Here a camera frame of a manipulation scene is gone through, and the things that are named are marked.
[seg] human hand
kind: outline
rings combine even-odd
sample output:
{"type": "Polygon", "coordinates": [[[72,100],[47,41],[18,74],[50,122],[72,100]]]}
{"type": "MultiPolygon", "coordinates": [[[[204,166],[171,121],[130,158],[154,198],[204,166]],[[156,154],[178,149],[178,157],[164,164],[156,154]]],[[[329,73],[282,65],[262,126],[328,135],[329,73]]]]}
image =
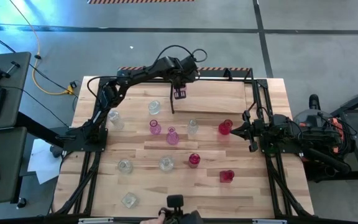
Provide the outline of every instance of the human hand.
{"type": "Polygon", "coordinates": [[[140,224],[163,224],[165,219],[165,212],[161,211],[161,215],[158,218],[152,220],[141,221],[140,224]]]}

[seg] white paper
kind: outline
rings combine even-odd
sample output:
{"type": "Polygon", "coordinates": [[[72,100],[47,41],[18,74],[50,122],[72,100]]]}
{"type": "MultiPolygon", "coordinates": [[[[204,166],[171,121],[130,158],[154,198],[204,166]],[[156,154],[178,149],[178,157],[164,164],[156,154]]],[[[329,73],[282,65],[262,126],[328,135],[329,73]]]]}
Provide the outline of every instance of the white paper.
{"type": "Polygon", "coordinates": [[[40,184],[58,176],[61,163],[62,158],[54,158],[50,152],[49,143],[42,139],[34,140],[27,171],[35,171],[40,184]]]}

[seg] orange hazard stripe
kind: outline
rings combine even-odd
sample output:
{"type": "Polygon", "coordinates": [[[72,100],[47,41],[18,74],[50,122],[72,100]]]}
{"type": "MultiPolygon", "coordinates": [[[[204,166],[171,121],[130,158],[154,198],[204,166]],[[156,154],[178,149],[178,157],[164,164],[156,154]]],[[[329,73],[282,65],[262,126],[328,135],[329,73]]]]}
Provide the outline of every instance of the orange hazard stripe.
{"type": "MultiPolygon", "coordinates": [[[[143,67],[119,67],[118,70],[140,70],[143,67]]],[[[200,71],[223,71],[224,67],[199,67],[198,70],[200,71]]],[[[249,68],[227,68],[230,71],[248,71],[249,68]]]]}
{"type": "Polygon", "coordinates": [[[88,0],[88,4],[193,2],[195,0],[88,0]]]}

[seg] concrete floor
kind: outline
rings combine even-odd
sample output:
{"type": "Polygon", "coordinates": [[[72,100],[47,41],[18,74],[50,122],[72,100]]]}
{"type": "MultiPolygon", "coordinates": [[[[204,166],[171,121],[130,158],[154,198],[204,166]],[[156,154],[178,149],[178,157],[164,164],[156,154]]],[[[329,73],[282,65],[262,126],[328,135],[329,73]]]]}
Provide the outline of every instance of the concrete floor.
{"type": "MultiPolygon", "coordinates": [[[[86,1],[14,1],[33,25],[63,27],[257,29],[252,0],[196,0],[186,3],[89,5],[86,1]]],[[[265,29],[358,30],[358,0],[259,0],[265,29]]],[[[8,0],[0,0],[0,24],[26,25],[8,0]]],[[[253,67],[266,77],[259,34],[160,32],[37,32],[41,44],[39,69],[67,85],[85,75],[114,75],[121,66],[150,65],[170,44],[204,48],[201,66],[253,67]]],[[[37,53],[34,34],[20,29],[0,31],[0,39],[16,51],[37,53]]],[[[317,93],[323,110],[332,112],[358,93],[358,35],[266,35],[273,76],[284,78],[294,115],[308,107],[317,93]]],[[[8,52],[0,45],[0,53],[8,52]]],[[[166,55],[184,57],[181,50],[166,55]]],[[[38,78],[50,91],[59,89],[38,78]]],[[[65,123],[73,117],[71,96],[49,96],[33,84],[25,90],[65,123]]],[[[61,124],[28,96],[21,112],[49,127],[61,124]]],[[[26,177],[22,196],[27,207],[0,204],[0,218],[46,214],[56,180],[39,185],[26,177]]],[[[315,214],[358,221],[358,181],[310,183],[315,214]]]]}

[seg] wooden table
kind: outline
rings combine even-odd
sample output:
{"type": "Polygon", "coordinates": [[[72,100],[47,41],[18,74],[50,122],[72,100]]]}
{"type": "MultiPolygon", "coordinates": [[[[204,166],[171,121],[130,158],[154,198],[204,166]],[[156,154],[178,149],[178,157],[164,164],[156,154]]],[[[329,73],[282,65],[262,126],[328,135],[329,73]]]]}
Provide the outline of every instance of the wooden table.
{"type": "MultiPolygon", "coordinates": [[[[92,115],[95,98],[86,88],[90,78],[83,79],[73,127],[81,126],[92,115]]],[[[108,146],[101,156],[92,216],[156,217],[159,209],[166,207],[167,195],[182,194],[185,198],[184,211],[198,210],[203,218],[274,217],[263,154],[260,151],[250,153],[248,141],[231,134],[222,136],[218,133],[218,125],[225,119],[231,119],[234,127],[240,126],[241,115],[231,112],[171,114],[169,86],[163,83],[133,86],[126,99],[116,108],[125,121],[124,129],[116,131],[110,122],[107,123],[108,146]],[[149,114],[147,105],[152,100],[159,100],[162,104],[157,115],[149,114]],[[197,134],[191,136],[187,135],[186,125],[193,118],[198,120],[200,128],[197,134]],[[161,124],[161,135],[150,134],[151,119],[161,124]],[[180,136],[176,146],[165,141],[169,126],[174,126],[180,136]],[[194,152],[201,156],[201,163],[197,169],[190,169],[187,160],[194,152]],[[175,160],[175,169],[168,174],[158,168],[159,159],[166,155],[175,160]],[[118,171],[117,162],[121,159],[133,162],[131,174],[124,175],[118,171]],[[228,169],[232,169],[236,176],[231,184],[222,184],[219,182],[219,171],[228,169]],[[128,192],[140,198],[137,207],[128,209],[121,203],[128,192]]],[[[283,79],[268,79],[268,86],[273,112],[291,117],[283,79]]],[[[98,81],[92,82],[91,89],[96,92],[97,88],[98,81]]],[[[246,109],[253,101],[251,85],[245,85],[244,94],[246,109]]],[[[251,115],[252,118],[256,117],[255,110],[251,111],[251,115]]],[[[62,165],[53,202],[56,210],[62,207],[77,187],[83,156],[83,152],[74,152],[62,165]]],[[[305,171],[299,157],[284,154],[283,164],[288,188],[306,211],[313,213],[305,171]]],[[[88,188],[85,189],[81,211],[85,207],[87,192],[88,188]]],[[[280,190],[278,197],[280,208],[284,211],[280,190]]]]}

